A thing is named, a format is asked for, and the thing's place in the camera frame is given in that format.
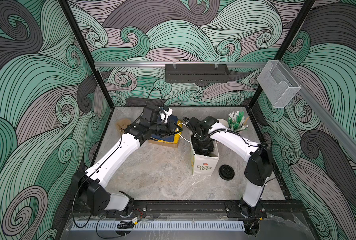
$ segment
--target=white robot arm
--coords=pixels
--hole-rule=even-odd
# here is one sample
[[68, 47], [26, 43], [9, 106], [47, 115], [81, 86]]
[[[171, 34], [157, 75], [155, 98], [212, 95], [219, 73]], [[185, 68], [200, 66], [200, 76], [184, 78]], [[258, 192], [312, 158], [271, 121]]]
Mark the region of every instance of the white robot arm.
[[[77, 194], [87, 204], [93, 215], [100, 214], [103, 210], [122, 211], [123, 215], [128, 215], [131, 211], [133, 199], [127, 194], [108, 193], [104, 188], [111, 179], [115, 171], [121, 166], [126, 158], [137, 150], [144, 141], [151, 137], [151, 134], [160, 136], [174, 135], [182, 131], [182, 128], [171, 121], [167, 121], [166, 116], [171, 115], [171, 109], [162, 111], [155, 106], [147, 106], [144, 109], [139, 124], [137, 120], [125, 129], [121, 139], [92, 167], [84, 173], [77, 172], [73, 176], [73, 184], [78, 188]], [[267, 178], [271, 175], [273, 167], [271, 153], [266, 148], [241, 137], [238, 133], [230, 131], [215, 118], [207, 117], [203, 121], [196, 118], [187, 119], [187, 127], [194, 133], [193, 143], [199, 147], [209, 146], [216, 140], [235, 151], [244, 161], [248, 162], [245, 176], [248, 184], [241, 199], [242, 212], [246, 217], [251, 216], [255, 211], [255, 206], [260, 200], [263, 187]]]

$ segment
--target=black metal frame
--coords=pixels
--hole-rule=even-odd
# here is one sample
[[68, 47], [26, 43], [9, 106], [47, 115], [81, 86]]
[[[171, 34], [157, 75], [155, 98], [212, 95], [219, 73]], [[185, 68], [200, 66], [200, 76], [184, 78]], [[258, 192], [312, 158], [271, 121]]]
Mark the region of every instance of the black metal frame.
[[[112, 117], [113, 111], [115, 109], [115, 106], [110, 98], [110, 95], [105, 88], [105, 83], [102, 79], [102, 76], [98, 72], [98, 70], [95, 68], [94, 65], [94, 59], [88, 50], [87, 44], [84, 41], [83, 35], [79, 29], [79, 26], [75, 20], [75, 17], [71, 11], [71, 8], [67, 2], [67, 0], [58, 0], [66, 18], [67, 21], [76, 37], [76, 40], [78, 41], [81, 50], [94, 74], [95, 79], [97, 80], [97, 83], [99, 84], [102, 93], [104, 94], [104, 97], [110, 107], [110, 115], [108, 117], [108, 121], [105, 125], [104, 132], [101, 136], [101, 139], [99, 141], [98, 147], [96, 152], [94, 153], [94, 158], [92, 161], [92, 164], [94, 163], [94, 160], [97, 156], [98, 149], [101, 145], [101, 142], [105, 136], [106, 129], [108, 127], [108, 124], [110, 122], [110, 119]], [[283, 41], [282, 45], [280, 46], [274, 60], [280, 60], [287, 48], [290, 46], [291, 42], [293, 41], [294, 37], [298, 33], [301, 25], [303, 24], [307, 14], [309, 13], [311, 7], [313, 6], [315, 0], [306, 0], [305, 3], [303, 4], [300, 13], [298, 16], [295, 18], [293, 25], [291, 26], [291, 29], [289, 33], [286, 35], [285, 40]], [[254, 104], [257, 102], [257, 99], [259, 98], [260, 94], [262, 92], [262, 88], [259, 86], [258, 89], [256, 90], [254, 96], [250, 100], [249, 105], [239, 105], [239, 106], [233, 106], [233, 107], [245, 107], [247, 109], [248, 115], [250, 116], [250, 119], [252, 121], [253, 127], [255, 128], [257, 135], [260, 139], [260, 141], [264, 141], [264, 137], [262, 135], [262, 132], [258, 126], [258, 123], [254, 117], [254, 114], [252, 113], [252, 107]], [[232, 107], [232, 106], [172, 106], [172, 107]], [[276, 176], [280, 174], [280, 169], [278, 169], [278, 166], [274, 164], [274, 172]], [[301, 201], [298, 200], [291, 200], [290, 199], [290, 193], [289, 190], [286, 187], [286, 184], [282, 178], [282, 176], [277, 177], [278, 183], [280, 184], [280, 187], [283, 191], [283, 194], [285, 196], [286, 200], [262, 200], [262, 207], [265, 209], [266, 213], [274, 213], [274, 212], [301, 212], [303, 213], [307, 224], [315, 237], [315, 239], [319, 239], [319, 235], [316, 233], [314, 225], [312, 221], [310, 220], [306, 209], [304, 205], [302, 204]], [[70, 200], [68, 210], [65, 212], [65, 217], [68, 218], [69, 214], [71, 213], [71, 205], [72, 201]], [[167, 201], [167, 200], [156, 200], [156, 201], [141, 201], [141, 200], [135, 200], [134, 201], [134, 208], [138, 209], [143, 209], [145, 208], [146, 211], [144, 212], [144, 215], [146, 218], [156, 218], [157, 216], [161, 216], [161, 214], [166, 214], [166, 213], [217, 213], [217, 214], [224, 214], [225, 216], [228, 217], [237, 217], [239, 220], [252, 220], [249, 218], [243, 218], [239, 212], [239, 201], [235, 200], [174, 200], [174, 201]], [[85, 209], [78, 208], [78, 206], [75, 206], [74, 212], [82, 213], [86, 212]], [[118, 217], [117, 213], [113, 211], [108, 212], [108, 217]]]
[[[251, 222], [261, 216], [245, 218], [239, 211], [239, 201], [237, 200], [134, 200], [133, 209], [142, 212], [143, 217], [148, 220], [170, 219], [174, 214], [214, 214], [218, 218], [237, 218], [239, 221]], [[281, 216], [284, 213], [301, 213], [316, 240], [320, 237], [317, 234], [313, 222], [311, 221], [304, 204], [300, 200], [262, 200], [260, 206], [262, 216], [273, 214]], [[75, 206], [74, 212], [86, 213], [86, 209]], [[108, 211], [105, 216], [116, 218], [117, 220], [130, 220], [140, 213], [133, 210], [128, 217], [123, 217], [116, 210]]]

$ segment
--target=swirly wave wallpaper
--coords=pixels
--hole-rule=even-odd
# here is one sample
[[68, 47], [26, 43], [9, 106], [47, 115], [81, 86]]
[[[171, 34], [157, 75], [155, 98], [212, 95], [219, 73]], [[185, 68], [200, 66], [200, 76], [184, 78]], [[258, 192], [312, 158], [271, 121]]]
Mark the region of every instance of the swirly wave wallpaper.
[[[356, 141], [356, 0], [312, 9], [283, 60]], [[258, 103], [261, 131], [279, 144], [275, 161], [320, 238], [356, 240], [355, 159], [301, 96], [284, 109], [272, 108], [265, 94]]]
[[109, 113], [58, 1], [0, 0], [0, 240], [60, 236]]
[[[272, 60], [303, 0], [69, 0], [95, 61]], [[166, 83], [164, 68], [100, 68], [116, 106], [247, 105], [258, 69], [228, 83]]]

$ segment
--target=gray wave pattern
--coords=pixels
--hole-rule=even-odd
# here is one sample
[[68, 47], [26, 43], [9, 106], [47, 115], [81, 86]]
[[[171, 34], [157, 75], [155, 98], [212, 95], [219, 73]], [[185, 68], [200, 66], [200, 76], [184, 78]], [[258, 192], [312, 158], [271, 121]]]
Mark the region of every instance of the gray wave pattern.
[[335, 43], [356, 51], [356, 6], [332, 3], [311, 10], [301, 31], [310, 35], [311, 46]]
[[189, 11], [180, 0], [128, 0], [117, 7], [102, 24], [105, 28], [122, 29], [134, 26], [146, 33], [159, 23], [169, 20], [184, 20], [195, 25], [205, 25], [218, 12], [219, 0], [210, 0], [204, 10], [204, 2], [189, 0]]
[[305, 85], [326, 110], [332, 113], [326, 89], [317, 75], [303, 66], [292, 68], [292, 71], [300, 79], [302, 85]]
[[[75, 98], [77, 90], [78, 86], [56, 88], [37, 98], [26, 110], [18, 123], [16, 130], [18, 145], [31, 137], [62, 126], [56, 117], [56, 103], [66, 94]], [[67, 105], [65, 108], [67, 109], [62, 110], [69, 110], [73, 117], [74, 108], [70, 105]]]
[[255, 90], [256, 88], [235, 81], [231, 81], [227, 83], [215, 83], [203, 91], [202, 100], [206, 101], [207, 99], [215, 98], [216, 96], [232, 91], [255, 91]]
[[31, 240], [36, 230], [38, 229], [43, 217], [45, 216], [48, 198], [46, 191], [40, 186], [30, 186], [23, 189], [15, 198], [12, 200], [8, 206], [5, 215], [3, 216], [2, 221], [2, 230], [3, 233], [7, 236], [15, 236], [26, 228], [26, 225], [29, 223], [32, 209], [29, 206], [23, 207], [15, 216], [15, 221], [20, 219], [19, 223], [14, 224], [11, 222], [11, 219], [14, 216], [14, 212], [17, 206], [27, 198], [34, 197], [38, 201], [38, 211], [35, 217], [35, 220], [31, 223], [30, 227], [23, 234], [20, 240]]
[[301, 137], [301, 149], [310, 159], [321, 151], [327, 174], [356, 207], [356, 175], [338, 143], [325, 132], [310, 130]]
[[327, 204], [349, 239], [356, 240], [356, 219], [348, 201], [330, 177], [319, 166], [302, 158], [291, 168]]
[[240, 79], [243, 79], [243, 78], [247, 77], [253, 71], [250, 71], [250, 72], [237, 72], [237, 71], [229, 70], [229, 72], [230, 72], [230, 75], [229, 75], [228, 81], [237, 81], [237, 80], [240, 80]]
[[[111, 71], [101, 72], [102, 78], [108, 78], [110, 73]], [[95, 91], [97, 84], [98, 83], [95, 80], [94, 75], [91, 74], [79, 85], [78, 93], [76, 95], [76, 102], [78, 103], [79, 109], [84, 113], [88, 113], [93, 106], [91, 99], [87, 95]]]
[[[30, 34], [22, 22], [15, 21], [16, 26], [8, 22], [8, 18], [17, 15], [23, 18]], [[0, 28], [12, 39], [0, 36], [0, 70], [17, 56], [35, 53], [40, 50], [43, 39], [41, 30], [34, 17], [22, 4], [14, 0], [0, 0]]]

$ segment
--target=black cable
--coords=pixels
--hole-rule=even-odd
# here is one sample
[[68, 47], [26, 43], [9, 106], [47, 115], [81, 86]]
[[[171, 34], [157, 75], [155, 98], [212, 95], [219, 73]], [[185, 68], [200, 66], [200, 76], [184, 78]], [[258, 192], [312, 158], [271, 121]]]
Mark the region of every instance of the black cable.
[[[150, 95], [151, 95], [151, 93], [152, 93], [152, 91], [153, 91], [154, 89], [159, 90], [159, 94], [161, 95], [161, 107], [163, 107], [162, 92], [161, 92], [161, 89], [159, 89], [158, 87], [154, 87], [154, 88], [151, 89], [149, 95], [148, 95], [147, 98], [146, 98], [146, 102], [145, 102], [145, 106], [144, 106], [144, 107], [146, 107], [146, 105], [147, 105], [147, 100], [149, 99], [149, 97], [150, 97]], [[139, 114], [139, 116], [135, 119], [134, 122], [137, 122], [137, 121], [139, 120], [139, 118], [141, 117], [142, 113]]]
[[266, 185], [268, 182], [270, 182], [271, 180], [276, 179], [277, 177], [281, 176], [282, 173], [283, 173], [283, 169], [285, 169], [285, 162], [284, 162], [284, 161], [282, 162], [282, 170], [281, 170], [280, 174], [278, 174], [278, 176], [276, 176], [276, 177], [274, 177], [274, 178], [272, 178], [272, 179], [270, 179], [270, 180], [267, 180], [267, 181], [263, 184], [262, 192], [261, 192], [261, 195], [259, 196], [260, 199], [262, 199], [261, 197], [262, 197], [262, 194], [263, 194], [263, 190], [265, 189], [265, 185]]
[[201, 141], [201, 142], [203, 142], [203, 141], [206, 141], [206, 140], [207, 140], [210, 136], [212, 136], [213, 134], [215, 134], [215, 133], [217, 133], [217, 132], [225, 132], [225, 131], [226, 131], [226, 132], [233, 133], [233, 134], [235, 134], [235, 135], [241, 137], [241, 138], [243, 139], [243, 141], [244, 141], [247, 145], [249, 145], [249, 146], [251, 146], [251, 147], [264, 147], [264, 146], [269, 146], [269, 145], [279, 145], [279, 144], [277, 144], [277, 143], [270, 143], [270, 144], [265, 144], [265, 145], [250, 145], [250, 144], [248, 144], [248, 143], [246, 142], [246, 140], [241, 136], [241, 134], [239, 134], [239, 132], [235, 132], [235, 131], [233, 131], [233, 130], [226, 129], [226, 128], [219, 128], [219, 129], [217, 129], [217, 130], [214, 130], [213, 132], [209, 133], [204, 139], [201, 139], [200, 137], [198, 137], [198, 140]]
[[281, 176], [282, 173], [283, 173], [283, 169], [285, 169], [285, 161], [282, 162], [282, 170], [281, 170], [280, 174], [278, 174], [278, 176], [272, 178], [271, 180], [276, 179], [277, 177]]
[[88, 222], [90, 221], [90, 218], [91, 218], [91, 215], [92, 215], [92, 214], [90, 213], [90, 216], [88, 217], [87, 222], [86, 222], [83, 226], [79, 226], [79, 225], [75, 222], [75, 217], [74, 217], [74, 204], [75, 204], [75, 199], [76, 199], [76, 197], [77, 197], [77, 195], [78, 195], [78, 193], [79, 193], [79, 190], [80, 190], [81, 187], [83, 186], [84, 182], [87, 181], [94, 173], [96, 173], [97, 170], [98, 170], [98, 169], [114, 154], [114, 152], [116, 152], [116, 151], [118, 150], [118, 148], [121, 146], [121, 144], [122, 144], [122, 131], [123, 131], [123, 130], [121, 130], [121, 132], [120, 132], [121, 140], [120, 140], [120, 142], [119, 142], [118, 147], [113, 151], [113, 153], [110, 154], [110, 156], [108, 156], [108, 157], [104, 160], [103, 163], [101, 163], [101, 165], [99, 165], [99, 167], [98, 167], [90, 176], [88, 176], [88, 177], [81, 183], [81, 185], [79, 186], [78, 190], [77, 190], [76, 193], [75, 193], [73, 205], [72, 205], [72, 207], [71, 207], [71, 216], [72, 216], [73, 222], [74, 222], [74, 224], [75, 224], [75, 226], [76, 226], [77, 228], [84, 228], [84, 227], [88, 224]]
[[74, 224], [75, 224], [75, 226], [76, 226], [77, 228], [84, 228], [84, 227], [88, 224], [88, 222], [90, 221], [90, 218], [91, 218], [91, 215], [92, 215], [92, 214], [90, 213], [90, 216], [88, 217], [87, 222], [86, 222], [83, 226], [79, 226], [79, 225], [75, 222], [75, 217], [74, 217], [74, 203], [75, 203], [75, 199], [76, 199], [76, 197], [77, 197], [77, 195], [78, 195], [78, 193], [79, 193], [79, 190], [80, 190], [81, 187], [83, 186], [84, 182], [87, 181], [93, 174], [91, 174], [88, 178], [86, 178], [86, 179], [82, 182], [82, 184], [79, 186], [79, 188], [78, 188], [78, 190], [76, 191], [75, 196], [74, 196], [73, 206], [71, 207], [71, 216], [72, 216], [73, 222], [74, 222]]
[[98, 219], [98, 222], [97, 222], [97, 225], [95, 226], [95, 232], [97, 233], [98, 237], [100, 238], [103, 238], [103, 239], [114, 239], [114, 238], [120, 238], [120, 237], [123, 237], [123, 236], [115, 236], [115, 237], [102, 237], [99, 235], [98, 233], [98, 224], [99, 224], [99, 221], [101, 220], [101, 218], [106, 215], [110, 210], [107, 210], [99, 219]]

